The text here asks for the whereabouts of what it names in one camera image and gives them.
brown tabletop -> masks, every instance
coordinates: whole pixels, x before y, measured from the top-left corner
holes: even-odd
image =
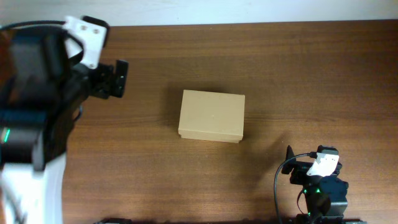
[[[346,218],[398,223],[398,21],[115,27],[116,59],[123,99],[87,100],[70,136],[66,224],[272,219],[289,144],[339,150]],[[183,90],[246,95],[243,141],[180,139]],[[300,189],[279,176],[284,217]]]

cardboard box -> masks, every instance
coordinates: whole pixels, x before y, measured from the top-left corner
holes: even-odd
[[[244,95],[184,90],[181,138],[238,143],[243,138]]]

white wall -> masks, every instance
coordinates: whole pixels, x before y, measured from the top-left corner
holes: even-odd
[[[0,24],[65,15],[112,26],[398,19],[398,0],[0,0]]]

green light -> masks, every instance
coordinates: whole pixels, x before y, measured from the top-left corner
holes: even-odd
[[[3,142],[6,143],[8,141],[8,136],[10,135],[11,129],[7,130],[6,136],[4,137]]]

white mounting plate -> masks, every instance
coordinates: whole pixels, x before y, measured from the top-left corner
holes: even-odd
[[[65,17],[63,28],[83,43],[85,51],[80,63],[86,65],[90,69],[96,68],[104,45],[106,28],[72,16]],[[76,49],[73,49],[73,47],[68,44],[67,49],[69,54],[71,54],[71,51],[76,52]]]
[[[317,152],[317,156],[307,175],[320,175],[322,177],[331,175],[336,169],[339,156],[320,152]]]

